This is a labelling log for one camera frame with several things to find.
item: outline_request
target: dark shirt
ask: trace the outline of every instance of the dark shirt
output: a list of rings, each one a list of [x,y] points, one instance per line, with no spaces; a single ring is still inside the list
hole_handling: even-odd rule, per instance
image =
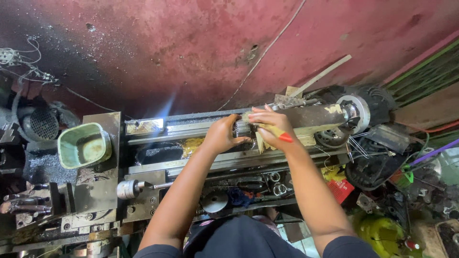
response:
[[[134,258],[307,258],[265,224],[247,216],[195,224],[183,252],[170,245],[152,245]],[[371,246],[353,236],[340,236],[324,250],[323,258],[378,258]]]

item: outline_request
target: metal gear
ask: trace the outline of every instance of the metal gear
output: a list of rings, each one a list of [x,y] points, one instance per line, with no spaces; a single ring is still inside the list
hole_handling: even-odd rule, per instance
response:
[[[234,128],[235,128],[236,137],[241,137],[241,136],[250,137],[250,133],[252,132],[250,129],[250,124],[244,122],[243,120],[237,120],[234,123]]]

